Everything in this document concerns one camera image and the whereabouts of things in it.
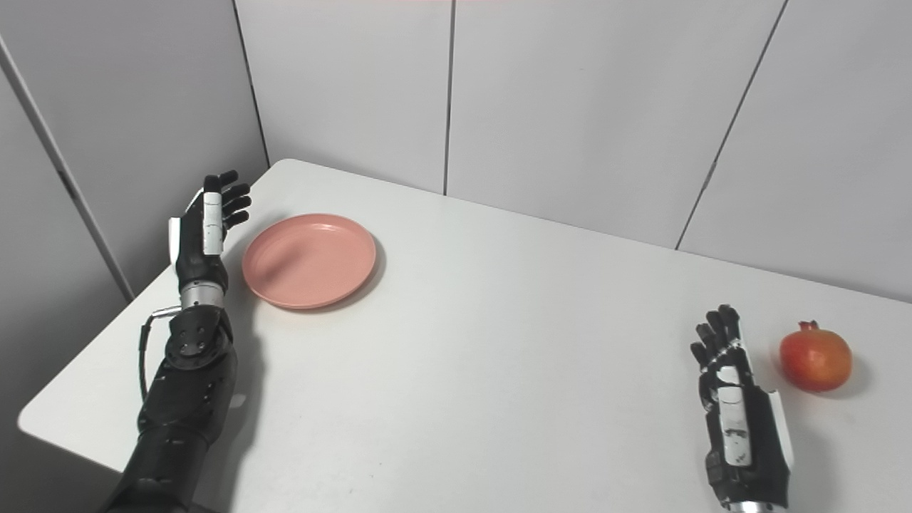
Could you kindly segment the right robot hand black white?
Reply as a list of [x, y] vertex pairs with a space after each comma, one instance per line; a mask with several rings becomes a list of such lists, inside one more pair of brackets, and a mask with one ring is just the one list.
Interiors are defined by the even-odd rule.
[[778, 392], [755, 382], [740, 316], [723, 304], [695, 328], [709, 485], [726, 512], [786, 512], [794, 454]]

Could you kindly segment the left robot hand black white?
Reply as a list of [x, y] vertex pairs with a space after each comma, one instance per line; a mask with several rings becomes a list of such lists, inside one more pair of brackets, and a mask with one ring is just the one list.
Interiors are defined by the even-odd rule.
[[228, 231], [245, 223], [253, 201], [251, 186], [237, 171], [208, 175], [180, 217], [169, 220], [169, 251], [180, 289], [203, 282], [228, 290], [224, 241]]

